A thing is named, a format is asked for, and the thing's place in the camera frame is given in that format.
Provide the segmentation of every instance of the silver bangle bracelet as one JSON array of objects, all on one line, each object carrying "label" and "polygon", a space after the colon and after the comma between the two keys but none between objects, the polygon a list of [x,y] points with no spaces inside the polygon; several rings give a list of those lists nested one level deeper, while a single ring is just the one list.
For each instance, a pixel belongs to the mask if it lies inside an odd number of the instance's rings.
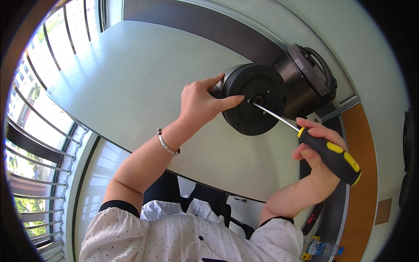
[{"label": "silver bangle bracelet", "polygon": [[166,145],[166,143],[163,141],[163,139],[161,138],[161,131],[162,131],[162,129],[161,128],[158,128],[157,129],[157,135],[158,135],[158,138],[160,139],[160,142],[161,142],[161,144],[163,145],[163,147],[167,150],[167,152],[169,152],[170,154],[172,154],[172,155],[174,155],[174,156],[177,156],[178,154],[180,154],[181,153],[181,149],[179,148],[178,149],[178,151],[177,152],[173,152],[167,145]]}]

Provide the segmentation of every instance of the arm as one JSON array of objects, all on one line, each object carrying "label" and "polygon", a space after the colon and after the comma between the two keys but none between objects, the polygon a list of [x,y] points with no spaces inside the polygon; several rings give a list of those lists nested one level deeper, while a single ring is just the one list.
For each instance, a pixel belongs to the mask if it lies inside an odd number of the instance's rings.
[{"label": "arm", "polygon": [[[302,118],[297,118],[297,124],[310,128],[308,131],[310,135],[324,137],[347,150],[345,141],[337,132]],[[262,208],[259,224],[277,216],[294,218],[305,208],[325,200],[340,181],[323,163],[320,155],[308,145],[299,145],[292,153],[292,157],[295,160],[304,158],[311,167],[311,173],[276,191]]]},{"label": "arm", "polygon": [[[243,96],[215,99],[208,93],[223,77],[224,74],[220,74],[185,86],[179,118],[162,130],[163,141],[172,151],[176,152],[218,113],[243,101]],[[109,182],[103,202],[123,200],[135,206],[140,213],[144,191],[163,174],[172,158],[173,155],[155,135],[122,163]]]}]

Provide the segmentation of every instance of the tabletop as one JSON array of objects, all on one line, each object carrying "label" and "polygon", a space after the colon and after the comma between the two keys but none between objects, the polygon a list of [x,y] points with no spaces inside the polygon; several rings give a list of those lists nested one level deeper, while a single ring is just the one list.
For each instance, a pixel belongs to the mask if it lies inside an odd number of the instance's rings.
[{"label": "tabletop", "polygon": [[[182,30],[121,21],[62,66],[50,98],[89,129],[133,152],[180,113],[185,84],[251,63]],[[182,145],[168,169],[259,201],[299,179],[291,151],[296,133],[283,123],[258,136],[234,130],[222,114]]]}]

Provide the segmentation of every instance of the yellow and black handle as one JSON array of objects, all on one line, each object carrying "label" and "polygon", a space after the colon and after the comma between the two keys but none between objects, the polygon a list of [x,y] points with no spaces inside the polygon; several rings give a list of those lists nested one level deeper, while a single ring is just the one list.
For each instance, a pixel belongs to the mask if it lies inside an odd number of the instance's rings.
[{"label": "yellow and black handle", "polygon": [[308,128],[302,127],[298,132],[301,143],[309,145],[321,156],[327,167],[342,181],[355,185],[361,177],[361,169],[352,156],[338,145],[323,137],[312,137]]}]

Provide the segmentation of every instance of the plastic bottle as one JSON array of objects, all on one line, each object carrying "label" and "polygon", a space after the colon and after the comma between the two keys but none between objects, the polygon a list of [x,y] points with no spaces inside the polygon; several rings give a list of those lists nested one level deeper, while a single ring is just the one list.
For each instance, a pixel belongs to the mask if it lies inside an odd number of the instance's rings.
[{"label": "plastic bottle", "polygon": [[316,240],[306,240],[303,252],[317,256],[331,257],[335,254],[341,255],[343,247],[338,249],[338,245],[329,242],[320,242]]}]

